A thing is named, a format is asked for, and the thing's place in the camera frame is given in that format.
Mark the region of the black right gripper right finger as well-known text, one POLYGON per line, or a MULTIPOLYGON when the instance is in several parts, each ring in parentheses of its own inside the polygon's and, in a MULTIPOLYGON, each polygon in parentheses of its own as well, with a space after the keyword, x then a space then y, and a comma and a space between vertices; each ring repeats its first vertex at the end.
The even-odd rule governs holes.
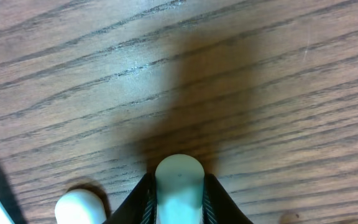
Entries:
POLYGON ((253 224, 213 174, 204 177, 203 224, 253 224))

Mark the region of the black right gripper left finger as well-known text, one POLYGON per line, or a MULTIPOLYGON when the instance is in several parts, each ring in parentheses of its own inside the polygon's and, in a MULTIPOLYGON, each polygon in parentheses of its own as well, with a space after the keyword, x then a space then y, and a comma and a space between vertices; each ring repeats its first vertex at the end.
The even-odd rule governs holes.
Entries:
POLYGON ((155 178, 146 173, 131 193, 103 224, 156 224, 155 178))

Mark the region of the mint green plastic knife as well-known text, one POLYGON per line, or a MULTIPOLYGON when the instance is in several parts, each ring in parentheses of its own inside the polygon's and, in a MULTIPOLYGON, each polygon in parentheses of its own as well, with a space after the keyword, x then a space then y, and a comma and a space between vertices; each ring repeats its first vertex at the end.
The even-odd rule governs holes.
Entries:
POLYGON ((155 170, 157 214, 161 224, 200 224, 204 169, 194 157, 166 157, 155 170))

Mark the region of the grey plastic knife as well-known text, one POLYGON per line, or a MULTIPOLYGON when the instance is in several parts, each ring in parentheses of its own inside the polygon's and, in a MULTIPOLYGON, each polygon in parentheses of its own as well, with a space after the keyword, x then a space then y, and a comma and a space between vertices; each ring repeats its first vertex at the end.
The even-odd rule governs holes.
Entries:
POLYGON ((107 220, 99 196, 85 189, 75 189, 61 196, 55 206, 57 224, 102 224, 107 220))

